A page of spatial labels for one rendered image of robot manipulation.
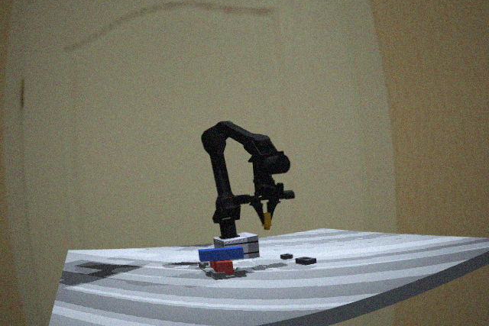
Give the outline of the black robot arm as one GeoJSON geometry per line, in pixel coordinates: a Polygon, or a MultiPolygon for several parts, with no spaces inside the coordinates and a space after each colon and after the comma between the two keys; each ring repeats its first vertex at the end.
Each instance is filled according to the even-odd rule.
{"type": "MultiPolygon", "coordinates": [[[[221,237],[219,238],[221,239],[240,237],[236,234],[235,220],[240,219],[241,206],[234,205],[235,196],[231,191],[224,157],[226,139],[229,137],[242,144],[244,149],[252,155],[248,162],[253,163],[254,176],[283,174],[290,169],[290,161],[284,155],[284,151],[278,151],[267,135],[253,134],[231,121],[220,121],[203,131],[202,145],[210,156],[215,186],[219,194],[212,220],[213,223],[220,226],[221,237]]],[[[259,192],[263,198],[276,199],[277,194],[283,194],[283,183],[275,184],[274,180],[270,183],[259,184],[258,195],[259,192]]]]}

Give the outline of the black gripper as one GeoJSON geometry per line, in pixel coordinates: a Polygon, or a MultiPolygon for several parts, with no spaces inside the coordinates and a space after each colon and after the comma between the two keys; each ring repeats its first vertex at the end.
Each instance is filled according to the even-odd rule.
{"type": "Polygon", "coordinates": [[[255,188],[255,193],[253,196],[250,195],[236,195],[234,197],[234,205],[244,205],[244,204],[249,204],[250,206],[253,205],[255,211],[257,212],[261,223],[264,224],[264,214],[263,214],[263,205],[261,204],[261,201],[263,200],[268,200],[267,202],[267,213],[270,213],[270,217],[272,220],[274,209],[276,208],[277,204],[280,203],[279,199],[294,199],[294,191],[293,190],[287,190],[283,191],[283,194],[277,194],[277,198],[263,198],[259,197],[261,196],[261,193],[259,192],[259,195],[257,194],[257,187],[260,184],[265,184],[265,183],[270,183],[271,181],[274,181],[274,178],[272,178],[272,175],[269,176],[254,176],[254,188],[255,188]]]}

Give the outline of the yellow block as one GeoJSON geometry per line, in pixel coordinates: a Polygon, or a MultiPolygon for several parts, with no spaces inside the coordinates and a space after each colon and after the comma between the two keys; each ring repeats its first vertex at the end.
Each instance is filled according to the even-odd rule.
{"type": "Polygon", "coordinates": [[[270,213],[265,212],[263,214],[264,214],[264,224],[262,224],[262,226],[264,226],[264,230],[270,230],[270,226],[272,226],[270,213]]]}

